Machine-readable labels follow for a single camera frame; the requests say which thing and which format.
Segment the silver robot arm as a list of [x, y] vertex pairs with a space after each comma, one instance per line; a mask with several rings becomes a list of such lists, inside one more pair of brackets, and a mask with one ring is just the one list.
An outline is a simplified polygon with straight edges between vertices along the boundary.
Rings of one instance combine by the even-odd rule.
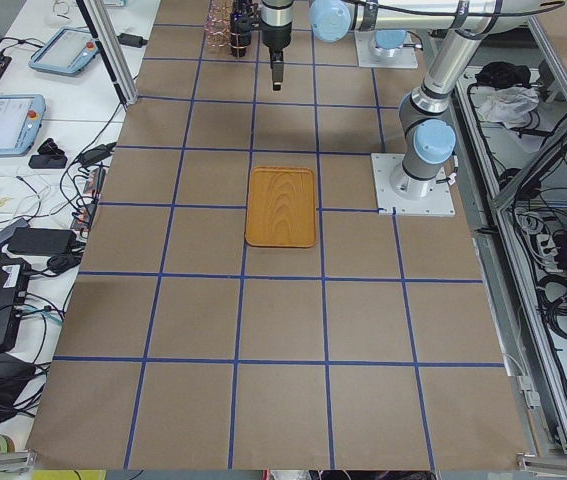
[[336, 42], [350, 31], [446, 30], [420, 92], [440, 99], [453, 89], [483, 38], [518, 26], [540, 6], [538, 1], [312, 1], [314, 35]]
[[483, 40], [469, 30], [450, 30], [422, 83], [407, 94], [399, 108], [406, 152], [390, 175], [393, 190], [410, 200], [429, 195], [436, 177], [456, 146], [456, 134], [442, 115], [460, 75]]

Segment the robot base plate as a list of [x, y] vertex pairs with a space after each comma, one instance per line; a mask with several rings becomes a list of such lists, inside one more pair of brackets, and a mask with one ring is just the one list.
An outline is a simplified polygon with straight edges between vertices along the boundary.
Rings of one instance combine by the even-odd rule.
[[443, 167], [430, 180], [415, 180], [403, 169], [403, 154], [371, 155], [380, 215], [454, 217], [451, 188]]
[[358, 66], [366, 68], [416, 69], [416, 50], [421, 44], [406, 30], [357, 31]]

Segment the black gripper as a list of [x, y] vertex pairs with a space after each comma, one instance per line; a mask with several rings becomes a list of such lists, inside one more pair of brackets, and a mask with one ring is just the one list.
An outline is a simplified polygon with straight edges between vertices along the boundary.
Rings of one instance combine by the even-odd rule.
[[282, 51], [269, 49], [273, 91], [281, 91], [284, 78], [284, 55]]

